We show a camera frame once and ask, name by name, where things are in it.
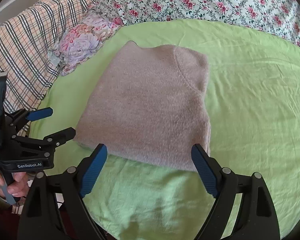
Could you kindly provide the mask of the beige knit sweater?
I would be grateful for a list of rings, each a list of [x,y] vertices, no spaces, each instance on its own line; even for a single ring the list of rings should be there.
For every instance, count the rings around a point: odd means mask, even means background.
[[[76,126],[75,140],[106,145],[126,159],[194,171],[191,148],[209,150],[204,104],[209,64],[195,50],[127,42],[97,82]]]

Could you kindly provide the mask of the plaid checked blanket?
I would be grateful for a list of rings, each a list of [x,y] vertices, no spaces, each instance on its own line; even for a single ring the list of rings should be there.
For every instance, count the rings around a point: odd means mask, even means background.
[[[0,73],[7,73],[4,110],[36,109],[60,74],[47,51],[95,0],[39,0],[0,26]]]

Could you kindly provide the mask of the pink purple floral pillow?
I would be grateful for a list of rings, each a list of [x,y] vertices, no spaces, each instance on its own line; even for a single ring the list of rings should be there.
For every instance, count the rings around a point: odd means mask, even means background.
[[[49,62],[61,76],[66,76],[94,56],[121,26],[123,23],[119,18],[110,20],[100,10],[90,9],[48,49]]]

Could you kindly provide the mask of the light green bed sheet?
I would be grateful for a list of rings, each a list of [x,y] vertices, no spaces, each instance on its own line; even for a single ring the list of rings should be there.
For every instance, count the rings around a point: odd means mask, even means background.
[[[300,219],[300,47],[279,37],[202,20],[122,27],[94,57],[54,82],[40,104],[53,115],[33,122],[30,136],[75,127],[102,72],[128,41],[173,44],[207,56],[211,155],[237,174],[262,174],[280,234],[288,235]],[[110,155],[84,202],[117,239],[193,239],[213,197],[194,172]]]

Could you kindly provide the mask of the rose floral quilt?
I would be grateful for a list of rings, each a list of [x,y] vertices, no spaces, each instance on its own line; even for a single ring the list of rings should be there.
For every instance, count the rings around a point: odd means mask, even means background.
[[[297,0],[96,0],[96,6],[122,25],[198,19],[253,28],[300,47]]]

